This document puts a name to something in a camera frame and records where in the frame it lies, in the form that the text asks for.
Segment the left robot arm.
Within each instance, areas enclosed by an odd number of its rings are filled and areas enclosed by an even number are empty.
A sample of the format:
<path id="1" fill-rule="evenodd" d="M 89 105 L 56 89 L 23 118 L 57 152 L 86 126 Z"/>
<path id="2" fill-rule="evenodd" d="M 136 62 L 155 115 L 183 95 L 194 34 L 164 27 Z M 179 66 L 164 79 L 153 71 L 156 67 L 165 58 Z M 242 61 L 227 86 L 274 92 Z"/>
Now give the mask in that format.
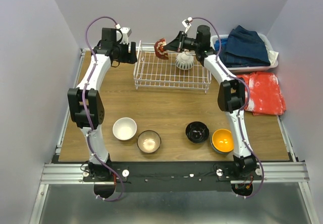
<path id="1" fill-rule="evenodd" d="M 101 181 L 116 172 L 109 166 L 110 154 L 103 140 L 105 111 L 99 90 L 113 62 L 137 62 L 136 43 L 129 42 L 131 33 L 131 28 L 119 25 L 103 28 L 101 40 L 91 49 L 90 65 L 83 79 L 67 93 L 71 120 L 83 133 L 89 150 L 89 174 Z"/>

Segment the white bowl red outside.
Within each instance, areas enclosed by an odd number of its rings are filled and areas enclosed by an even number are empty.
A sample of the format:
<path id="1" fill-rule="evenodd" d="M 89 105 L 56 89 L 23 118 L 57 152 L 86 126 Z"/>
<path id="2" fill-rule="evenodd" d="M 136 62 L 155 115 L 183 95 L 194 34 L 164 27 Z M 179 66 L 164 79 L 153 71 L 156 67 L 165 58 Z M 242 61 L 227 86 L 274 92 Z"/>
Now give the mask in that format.
<path id="1" fill-rule="evenodd" d="M 167 50 L 164 49 L 164 46 L 166 45 L 166 40 L 165 38 L 159 39 L 155 44 L 154 44 L 154 52 L 157 58 L 161 60 L 168 60 L 168 52 Z"/>

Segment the brown glossy bowl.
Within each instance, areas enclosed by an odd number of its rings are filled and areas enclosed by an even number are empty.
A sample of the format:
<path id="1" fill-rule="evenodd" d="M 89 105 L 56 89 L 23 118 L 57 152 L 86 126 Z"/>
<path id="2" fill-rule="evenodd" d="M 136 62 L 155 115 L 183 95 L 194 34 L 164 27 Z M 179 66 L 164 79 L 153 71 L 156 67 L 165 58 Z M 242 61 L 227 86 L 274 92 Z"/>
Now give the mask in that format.
<path id="1" fill-rule="evenodd" d="M 139 134 L 137 138 L 137 147 L 146 154 L 156 152 L 162 143 L 160 135 L 153 130 L 146 130 Z"/>

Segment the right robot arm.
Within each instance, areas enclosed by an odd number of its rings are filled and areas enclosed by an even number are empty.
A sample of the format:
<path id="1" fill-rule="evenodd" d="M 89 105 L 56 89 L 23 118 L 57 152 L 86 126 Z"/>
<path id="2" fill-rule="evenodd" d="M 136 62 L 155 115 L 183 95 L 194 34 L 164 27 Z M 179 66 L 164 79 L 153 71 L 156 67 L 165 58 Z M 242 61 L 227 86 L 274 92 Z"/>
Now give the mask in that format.
<path id="1" fill-rule="evenodd" d="M 219 83 L 218 106 L 228 118 L 234 140 L 232 173 L 235 178 L 242 180 L 257 167 L 244 122 L 246 86 L 242 78 L 232 74 L 221 62 L 211 46 L 210 37 L 210 28 L 201 25 L 197 28 L 195 38 L 189 38 L 185 32 L 180 31 L 174 40 L 163 46 L 163 49 L 195 52 L 197 61 L 208 69 Z"/>

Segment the white striped bowl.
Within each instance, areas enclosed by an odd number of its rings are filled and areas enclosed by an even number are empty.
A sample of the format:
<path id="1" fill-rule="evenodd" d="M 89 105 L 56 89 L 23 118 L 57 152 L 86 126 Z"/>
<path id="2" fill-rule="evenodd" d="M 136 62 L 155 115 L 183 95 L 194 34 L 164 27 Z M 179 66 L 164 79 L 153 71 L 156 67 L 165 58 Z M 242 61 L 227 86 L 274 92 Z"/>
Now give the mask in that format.
<path id="1" fill-rule="evenodd" d="M 181 70 L 190 70 L 194 66 L 194 57 L 184 52 L 179 53 L 176 56 L 175 65 Z"/>

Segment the white wire dish rack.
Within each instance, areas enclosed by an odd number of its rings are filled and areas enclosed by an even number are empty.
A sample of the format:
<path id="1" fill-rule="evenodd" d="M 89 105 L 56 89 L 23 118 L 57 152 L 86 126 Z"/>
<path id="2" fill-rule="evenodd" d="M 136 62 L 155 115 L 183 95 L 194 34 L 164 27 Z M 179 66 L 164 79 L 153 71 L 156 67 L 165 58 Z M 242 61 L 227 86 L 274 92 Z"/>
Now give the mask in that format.
<path id="1" fill-rule="evenodd" d="M 139 42 L 133 71 L 134 85 L 139 87 L 177 88 L 207 92 L 211 73 L 197 60 L 189 69 L 176 66 L 177 53 L 170 52 L 168 60 L 157 58 L 152 43 Z"/>

